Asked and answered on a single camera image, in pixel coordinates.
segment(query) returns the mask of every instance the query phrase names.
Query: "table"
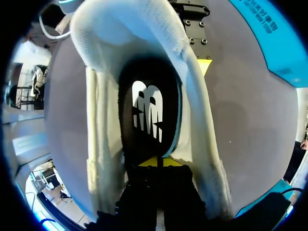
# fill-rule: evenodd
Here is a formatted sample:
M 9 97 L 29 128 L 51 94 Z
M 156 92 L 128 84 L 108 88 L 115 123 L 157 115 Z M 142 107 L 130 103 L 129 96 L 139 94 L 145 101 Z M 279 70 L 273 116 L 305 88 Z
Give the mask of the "table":
M 284 175 L 297 127 L 296 89 L 267 70 L 258 42 L 228 1 L 208 0 L 213 59 L 206 76 L 220 158 L 236 213 Z M 71 38 L 59 42 L 45 89 L 51 154 L 68 191 L 91 217 L 87 185 L 85 66 Z

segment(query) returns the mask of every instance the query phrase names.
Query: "screw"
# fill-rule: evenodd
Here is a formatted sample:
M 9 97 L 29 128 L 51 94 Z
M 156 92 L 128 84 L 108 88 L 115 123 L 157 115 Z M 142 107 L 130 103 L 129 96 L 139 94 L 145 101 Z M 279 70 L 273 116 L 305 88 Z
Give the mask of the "screw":
M 203 39 L 201 40 L 201 43 L 202 43 L 202 45 L 206 45 L 206 44 L 207 44 L 207 41 L 203 38 Z

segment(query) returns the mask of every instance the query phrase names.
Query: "logo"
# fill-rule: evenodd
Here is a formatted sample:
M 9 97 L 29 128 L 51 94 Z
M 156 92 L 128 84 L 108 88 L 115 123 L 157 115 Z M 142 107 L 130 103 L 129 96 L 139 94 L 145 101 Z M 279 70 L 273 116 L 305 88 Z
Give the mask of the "logo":
M 134 126 L 137 128 L 137 116 L 139 116 L 141 131 L 144 131 L 145 120 L 147 132 L 150 134 L 152 124 L 153 137 L 161 143 L 163 131 L 159 125 L 163 122 L 163 97 L 160 90 L 156 86 L 146 87 L 143 82 L 135 81 L 132 85 L 132 103 L 133 107 L 138 109 L 133 116 Z

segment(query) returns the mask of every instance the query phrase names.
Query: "white sneaker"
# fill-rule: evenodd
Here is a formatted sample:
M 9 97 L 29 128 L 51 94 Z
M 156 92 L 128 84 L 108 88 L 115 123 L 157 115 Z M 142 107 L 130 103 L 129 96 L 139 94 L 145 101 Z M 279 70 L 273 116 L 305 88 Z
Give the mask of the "white sneaker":
M 86 65 L 93 212 L 114 213 L 124 186 L 123 144 L 129 164 L 157 153 L 189 165 L 207 216 L 232 218 L 204 76 L 168 1 L 86 0 L 70 30 Z M 137 65 L 146 74 L 136 74 Z

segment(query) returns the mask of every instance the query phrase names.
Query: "black insole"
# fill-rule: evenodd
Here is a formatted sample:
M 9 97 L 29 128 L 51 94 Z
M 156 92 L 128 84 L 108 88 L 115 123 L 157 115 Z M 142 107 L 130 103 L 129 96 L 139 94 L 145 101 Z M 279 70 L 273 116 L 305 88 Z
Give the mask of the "black insole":
M 181 83 L 167 61 L 142 58 L 119 79 L 119 119 L 125 162 L 139 165 L 172 151 L 181 122 Z

